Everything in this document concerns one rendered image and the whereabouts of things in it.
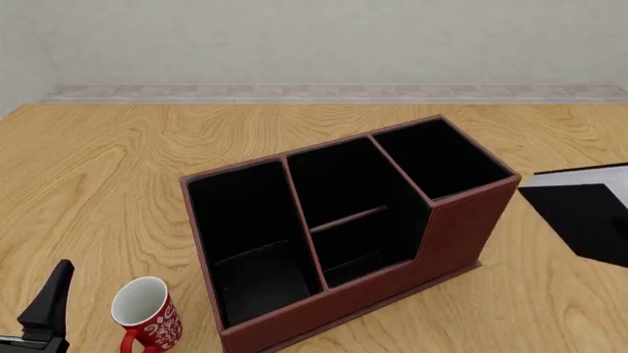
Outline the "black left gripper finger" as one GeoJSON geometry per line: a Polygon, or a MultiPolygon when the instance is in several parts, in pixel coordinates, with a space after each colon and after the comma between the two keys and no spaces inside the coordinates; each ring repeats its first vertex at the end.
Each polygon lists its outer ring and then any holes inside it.
{"type": "Polygon", "coordinates": [[[18,316],[24,335],[65,335],[66,309],[75,267],[59,261],[37,296],[18,316]]]}

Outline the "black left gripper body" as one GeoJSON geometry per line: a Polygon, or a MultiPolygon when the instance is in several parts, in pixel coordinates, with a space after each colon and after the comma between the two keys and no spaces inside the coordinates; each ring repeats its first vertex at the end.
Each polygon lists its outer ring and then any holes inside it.
{"type": "Polygon", "coordinates": [[[22,337],[0,334],[0,353],[67,353],[66,332],[27,331],[22,337]]]}

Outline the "red-brown desk caddy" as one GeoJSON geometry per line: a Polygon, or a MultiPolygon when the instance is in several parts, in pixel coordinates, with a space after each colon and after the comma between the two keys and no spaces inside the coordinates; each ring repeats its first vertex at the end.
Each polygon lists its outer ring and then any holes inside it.
{"type": "Polygon", "coordinates": [[[269,353],[459,276],[520,175],[445,117],[181,179],[224,353],[269,353]]]}

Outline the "red patterned mug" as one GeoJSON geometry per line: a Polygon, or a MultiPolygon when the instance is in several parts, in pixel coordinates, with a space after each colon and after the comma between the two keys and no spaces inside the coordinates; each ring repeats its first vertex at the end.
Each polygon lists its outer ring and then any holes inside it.
{"type": "Polygon", "coordinates": [[[140,277],[125,284],[111,305],[111,317],[126,333],[121,353],[131,353],[135,342],[142,353],[164,353],[181,340],[183,324],[167,284],[157,277],[140,277]]]}

